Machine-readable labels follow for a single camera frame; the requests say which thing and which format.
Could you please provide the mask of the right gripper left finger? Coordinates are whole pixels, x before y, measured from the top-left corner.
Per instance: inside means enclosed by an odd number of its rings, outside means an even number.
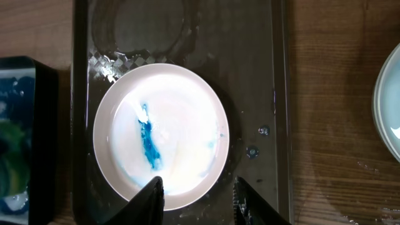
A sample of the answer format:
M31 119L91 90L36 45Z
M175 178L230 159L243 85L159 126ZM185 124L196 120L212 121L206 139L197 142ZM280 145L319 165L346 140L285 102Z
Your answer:
M104 225L161 225L164 204L163 180L155 176Z

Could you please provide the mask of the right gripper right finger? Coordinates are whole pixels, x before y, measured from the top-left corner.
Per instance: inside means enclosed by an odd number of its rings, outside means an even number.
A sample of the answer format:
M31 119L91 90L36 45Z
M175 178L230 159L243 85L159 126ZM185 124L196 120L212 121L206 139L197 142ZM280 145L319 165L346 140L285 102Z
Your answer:
M232 193L235 225L291 225L242 177L235 178Z

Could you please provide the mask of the white plate blue streak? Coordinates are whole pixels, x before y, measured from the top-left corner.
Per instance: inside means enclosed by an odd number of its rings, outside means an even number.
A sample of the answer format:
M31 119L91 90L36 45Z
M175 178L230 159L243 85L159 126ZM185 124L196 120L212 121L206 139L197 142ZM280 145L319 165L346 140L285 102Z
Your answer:
M210 85L173 64L127 72L96 112L92 143L112 190L130 200L154 177L163 181L164 209L203 197L221 175L229 152L229 124Z

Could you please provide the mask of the green sponge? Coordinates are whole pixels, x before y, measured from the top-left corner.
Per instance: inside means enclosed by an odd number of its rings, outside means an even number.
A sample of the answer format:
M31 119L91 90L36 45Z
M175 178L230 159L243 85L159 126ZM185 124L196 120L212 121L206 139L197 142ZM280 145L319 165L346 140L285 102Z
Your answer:
M1 198L24 192L30 180L24 138L17 124L1 120Z

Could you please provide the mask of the large white plate blue smear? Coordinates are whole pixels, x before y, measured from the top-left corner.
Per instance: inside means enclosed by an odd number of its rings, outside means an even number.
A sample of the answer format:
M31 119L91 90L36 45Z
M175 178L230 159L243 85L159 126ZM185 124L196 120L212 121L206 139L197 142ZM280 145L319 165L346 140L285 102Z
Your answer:
M376 79L372 115L379 137L399 160L399 46L387 57Z

